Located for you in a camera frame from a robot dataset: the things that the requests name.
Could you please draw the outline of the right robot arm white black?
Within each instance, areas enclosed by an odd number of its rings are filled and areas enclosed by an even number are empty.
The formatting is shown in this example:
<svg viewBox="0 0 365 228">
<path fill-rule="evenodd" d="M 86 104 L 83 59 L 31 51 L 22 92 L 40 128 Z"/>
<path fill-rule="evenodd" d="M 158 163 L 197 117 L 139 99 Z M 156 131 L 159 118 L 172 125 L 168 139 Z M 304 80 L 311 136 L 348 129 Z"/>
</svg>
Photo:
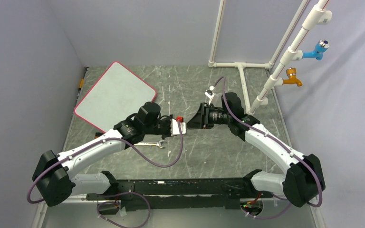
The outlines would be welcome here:
<svg viewBox="0 0 365 228">
<path fill-rule="evenodd" d="M 244 113 L 235 93 L 226 93 L 221 100 L 221 107 L 201 103 L 187 128 L 211 129 L 216 124 L 226 125 L 233 135 L 261 150 L 283 171 L 283 174 L 251 171 L 243 177 L 245 195 L 255 197 L 260 192 L 269 192 L 296 207 L 305 204 L 319 207 L 326 188 L 319 158 L 304 155 L 276 138 L 258 119 Z"/>
</svg>

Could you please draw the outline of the whiteboard with red rim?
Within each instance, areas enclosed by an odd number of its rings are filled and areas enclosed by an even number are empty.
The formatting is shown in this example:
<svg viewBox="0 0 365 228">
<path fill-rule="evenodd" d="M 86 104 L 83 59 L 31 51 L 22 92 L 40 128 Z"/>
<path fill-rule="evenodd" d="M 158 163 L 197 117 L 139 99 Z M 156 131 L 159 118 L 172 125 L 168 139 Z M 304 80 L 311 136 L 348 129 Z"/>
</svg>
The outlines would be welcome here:
<svg viewBox="0 0 365 228">
<path fill-rule="evenodd" d="M 74 114 L 107 132 L 156 96 L 157 91 L 151 85 L 115 61 L 82 97 Z"/>
</svg>

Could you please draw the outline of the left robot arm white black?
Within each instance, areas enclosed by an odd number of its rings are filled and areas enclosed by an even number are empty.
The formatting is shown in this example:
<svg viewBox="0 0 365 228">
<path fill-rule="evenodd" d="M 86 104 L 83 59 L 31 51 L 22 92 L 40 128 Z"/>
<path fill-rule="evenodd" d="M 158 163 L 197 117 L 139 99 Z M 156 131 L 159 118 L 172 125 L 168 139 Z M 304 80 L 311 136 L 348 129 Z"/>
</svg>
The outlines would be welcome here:
<svg viewBox="0 0 365 228">
<path fill-rule="evenodd" d="M 161 115 L 160 111 L 157 103 L 147 102 L 137 113 L 127 116 L 90 142 L 58 154 L 51 150 L 43 153 L 32 175 L 32 187 L 38 189 L 42 198 L 32 200 L 32 189 L 29 189 L 27 201 L 31 204 L 43 201 L 52 207 L 77 194 L 95 193 L 107 200 L 114 198 L 118 187 L 109 172 L 95 175 L 81 175 L 80 172 L 110 154 L 134 148 L 146 135 L 172 136 L 173 124 L 178 121 L 174 115 Z"/>
</svg>

